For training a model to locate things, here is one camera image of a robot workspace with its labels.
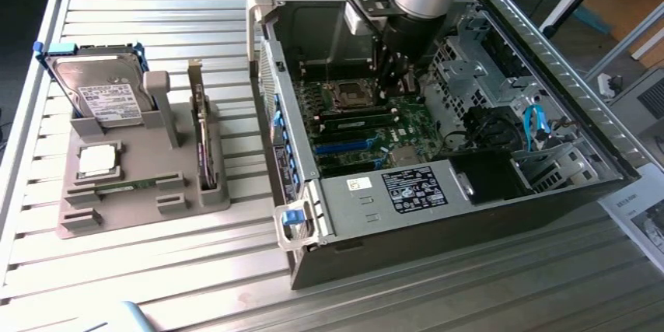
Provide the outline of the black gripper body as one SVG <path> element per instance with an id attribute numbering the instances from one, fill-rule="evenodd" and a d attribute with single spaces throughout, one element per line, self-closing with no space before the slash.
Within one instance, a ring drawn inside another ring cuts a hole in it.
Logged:
<path id="1" fill-rule="evenodd" d="M 446 15 L 434 19 L 420 19 L 408 14 L 390 16 L 383 31 L 390 51 L 416 62 L 431 47 L 446 18 Z"/>

